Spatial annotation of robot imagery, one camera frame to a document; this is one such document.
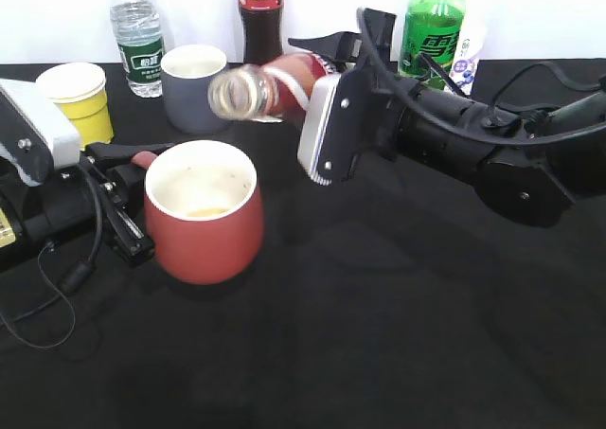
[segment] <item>screw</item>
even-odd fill
[[[22,138],[17,142],[17,146],[19,147],[19,150],[25,150],[28,152],[31,149],[31,140],[28,138]]]

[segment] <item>red handle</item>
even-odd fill
[[[142,167],[143,169],[147,170],[150,168],[152,162],[155,161],[156,157],[158,157],[157,154],[154,154],[152,152],[138,152],[135,156],[133,156],[131,162],[136,166]]]

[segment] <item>white bottle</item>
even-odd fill
[[[110,18],[126,79],[142,98],[162,96],[160,60],[164,42],[160,17],[145,0],[111,0]]]
[[[472,93],[487,31],[484,21],[480,20],[473,12],[468,12],[465,15],[456,52],[454,53],[450,77],[466,95]],[[448,85],[446,85],[444,91],[452,93]]]

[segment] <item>gray mug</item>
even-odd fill
[[[164,108],[172,125],[188,134],[216,133],[227,125],[208,106],[208,85],[227,67],[212,45],[182,45],[160,62]]]

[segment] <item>green label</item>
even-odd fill
[[[422,76],[427,68],[415,61],[420,52],[432,57],[448,74],[455,58],[456,44],[461,24],[450,27],[432,27],[416,23],[414,18],[407,18],[401,46],[400,73],[411,76]],[[432,79],[439,77],[432,74]]]
[[[145,45],[120,45],[120,58],[126,77],[135,83],[150,83],[160,79],[160,60],[164,55],[162,38]]]

